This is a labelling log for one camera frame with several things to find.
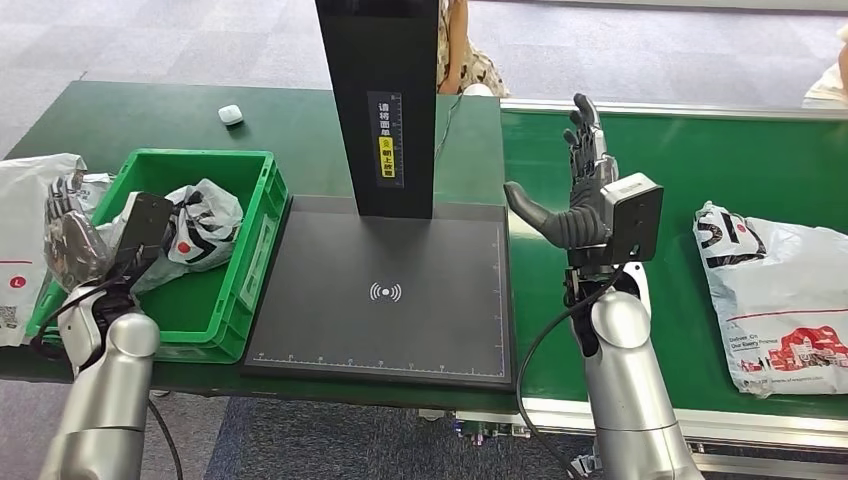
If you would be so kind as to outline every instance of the barcode label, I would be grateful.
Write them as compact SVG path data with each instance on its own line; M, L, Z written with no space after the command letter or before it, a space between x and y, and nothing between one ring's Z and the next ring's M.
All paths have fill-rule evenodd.
M0 305L0 325L6 328L18 328L18 307Z

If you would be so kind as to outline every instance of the black mat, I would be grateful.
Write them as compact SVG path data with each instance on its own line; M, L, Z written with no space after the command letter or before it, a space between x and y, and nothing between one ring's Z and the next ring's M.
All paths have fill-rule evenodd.
M295 197L245 372L512 389L506 231L500 206Z

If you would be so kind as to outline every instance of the floral dress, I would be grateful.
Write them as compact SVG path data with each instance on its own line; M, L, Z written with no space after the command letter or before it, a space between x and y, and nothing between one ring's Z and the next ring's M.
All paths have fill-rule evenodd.
M439 0L439 49L436 54L436 85L441 85L448 75L448 63L450 62L450 12L448 11L449 0ZM471 41L468 41L468 49L460 71L459 89L465 90L475 83L482 83L489 87L496 97L509 96L509 90L504 86L494 62L485 53L477 50Z

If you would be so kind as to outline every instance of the silver robotic arm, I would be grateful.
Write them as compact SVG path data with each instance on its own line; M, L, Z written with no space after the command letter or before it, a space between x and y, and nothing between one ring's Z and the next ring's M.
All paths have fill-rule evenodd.
M68 301L92 288L75 290ZM76 378L39 480L133 480L141 475L159 327L147 315L124 313L111 323L101 344L91 304L105 295L92 296L59 316ZM81 369L98 351L99 358Z
M74 383L38 478L134 480L141 475L159 327L137 307L130 287L158 257L173 205L148 194L131 197L118 243L109 249L68 198L51 186L45 254L70 294L30 345L66 360ZM61 347L48 339L54 318Z
M651 344L647 279L637 263L654 255L662 188L640 173L619 179L597 110L583 95L574 100L577 134L564 135L572 172L569 210L548 211L514 182L504 185L507 202L568 252L565 303L575 308L571 327L583 356L596 460L605 478L703 479Z

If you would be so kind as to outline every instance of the yellow label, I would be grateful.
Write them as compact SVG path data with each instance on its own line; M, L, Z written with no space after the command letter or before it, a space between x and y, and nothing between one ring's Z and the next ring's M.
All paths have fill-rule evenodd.
M395 149L392 137L377 137L380 147L380 174L383 178L395 178Z

